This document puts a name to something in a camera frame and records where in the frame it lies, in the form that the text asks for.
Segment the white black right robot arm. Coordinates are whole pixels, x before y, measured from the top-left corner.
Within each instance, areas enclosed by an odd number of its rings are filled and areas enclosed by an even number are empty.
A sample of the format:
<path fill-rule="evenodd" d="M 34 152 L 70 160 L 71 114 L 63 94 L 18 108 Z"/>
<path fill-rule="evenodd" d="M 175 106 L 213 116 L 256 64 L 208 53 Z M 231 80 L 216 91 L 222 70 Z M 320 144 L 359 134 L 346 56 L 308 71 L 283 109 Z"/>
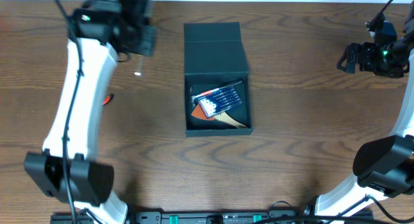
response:
<path fill-rule="evenodd" d="M 389 136 L 362 145 L 352 174 L 304 206 L 306 216 L 316 216 L 322 223 L 344 223 L 371 203 L 413 194 L 413 11 L 408 12 L 402 38 L 383 11 L 365 27 L 374 41 L 346 46 L 337 68 L 347 74 L 360 70 L 386 78 L 407 74 L 408 83 Z"/>

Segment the black yellow screwdriver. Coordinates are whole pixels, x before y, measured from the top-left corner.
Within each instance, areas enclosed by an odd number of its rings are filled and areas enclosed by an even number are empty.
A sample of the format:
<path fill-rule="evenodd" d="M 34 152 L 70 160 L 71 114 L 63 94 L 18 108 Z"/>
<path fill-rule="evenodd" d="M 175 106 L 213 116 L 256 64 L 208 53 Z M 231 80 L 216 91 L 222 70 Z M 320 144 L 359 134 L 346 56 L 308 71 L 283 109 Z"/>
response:
<path fill-rule="evenodd" d="M 135 72 L 134 72 L 135 76 L 142 76 L 143 62 L 144 62 L 144 57 L 140 55 L 137 58 L 136 69 L 135 69 Z"/>

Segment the blue precision screwdriver set case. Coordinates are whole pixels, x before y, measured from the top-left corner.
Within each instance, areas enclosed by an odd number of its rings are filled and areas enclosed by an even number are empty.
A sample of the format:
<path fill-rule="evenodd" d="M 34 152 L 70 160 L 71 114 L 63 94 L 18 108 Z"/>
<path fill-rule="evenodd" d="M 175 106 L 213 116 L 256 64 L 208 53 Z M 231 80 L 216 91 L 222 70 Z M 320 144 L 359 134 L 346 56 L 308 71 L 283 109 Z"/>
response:
<path fill-rule="evenodd" d="M 197 103 L 206 118 L 212 118 L 218 114 L 240 106 L 243 101 L 235 88 L 230 86 L 198 98 Z"/>

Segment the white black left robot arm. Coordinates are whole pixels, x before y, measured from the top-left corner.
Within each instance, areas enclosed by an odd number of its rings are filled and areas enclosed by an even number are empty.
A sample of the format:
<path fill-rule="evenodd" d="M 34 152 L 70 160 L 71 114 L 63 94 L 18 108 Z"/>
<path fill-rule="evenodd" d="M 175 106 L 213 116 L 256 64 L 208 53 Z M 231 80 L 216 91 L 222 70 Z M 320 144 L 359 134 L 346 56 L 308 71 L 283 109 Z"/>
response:
<path fill-rule="evenodd" d="M 151 0 L 86 0 L 65 14 L 67 71 L 60 102 L 41 153 L 25 157 L 26 173 L 49 197 L 95 223 L 133 223 L 134 212 L 113 191 L 114 168 L 97 162 L 107 87 L 119 56 L 151 56 L 156 28 Z"/>

